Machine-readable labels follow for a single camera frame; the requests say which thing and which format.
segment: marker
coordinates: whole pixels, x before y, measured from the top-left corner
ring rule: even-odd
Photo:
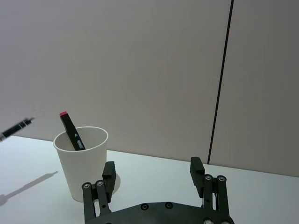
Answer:
[[[23,129],[24,127],[27,127],[28,125],[30,125],[32,123],[32,121],[35,118],[25,118],[24,120],[22,120],[20,123],[16,124],[15,126],[7,129],[6,131],[0,133],[0,141],[3,141],[4,139],[7,139],[9,136],[15,134],[16,132],[18,132],[19,130]]]
[[[74,149],[76,151],[84,150],[85,146],[84,146],[74,124],[72,123],[69,114],[66,111],[64,111],[64,112],[61,112],[59,114],[59,116],[64,125],[66,133],[69,136],[69,139],[71,140],[72,145],[74,146]]]

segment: gray wall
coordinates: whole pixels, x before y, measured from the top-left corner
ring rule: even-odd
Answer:
[[[206,162],[229,0],[3,0],[0,127],[67,110],[113,150]],[[236,0],[211,164],[299,176],[299,8]]]
[[[299,176],[298,9],[235,1],[212,164]]]
[[[53,140],[100,126],[109,148],[206,161],[228,0],[2,0],[0,127]]]

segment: pen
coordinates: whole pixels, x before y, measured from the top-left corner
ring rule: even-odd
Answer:
[[[61,112],[59,114],[60,119],[64,125],[65,131],[67,135],[69,136],[69,139],[71,140],[72,145],[74,146],[74,149],[76,151],[84,150],[85,146],[74,126],[74,124],[71,121],[71,118],[67,111]]]
[[[15,134],[17,131],[23,129],[24,127],[30,125],[35,118],[25,118],[20,123],[16,124],[15,126],[7,129],[6,131],[0,133],[0,141],[8,138],[9,136]]]

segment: black pen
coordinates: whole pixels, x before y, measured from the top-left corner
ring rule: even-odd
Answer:
[[[23,129],[24,127],[30,125],[35,118],[25,118],[20,123],[16,124],[15,126],[7,129],[6,131],[0,133],[0,141],[7,139],[9,136],[15,134],[19,130]]]
[[[59,114],[60,119],[64,125],[65,131],[67,135],[69,136],[69,139],[71,140],[72,145],[74,146],[74,149],[76,151],[84,150],[85,146],[83,145],[83,142],[76,130],[76,127],[74,126],[73,122],[71,121],[71,118],[69,114],[64,111]]]

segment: white paper cup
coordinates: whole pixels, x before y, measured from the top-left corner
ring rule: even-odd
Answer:
[[[57,150],[71,196],[83,202],[82,184],[102,179],[107,159],[108,133],[99,127],[76,128],[85,150],[75,151],[66,132],[53,141]]]

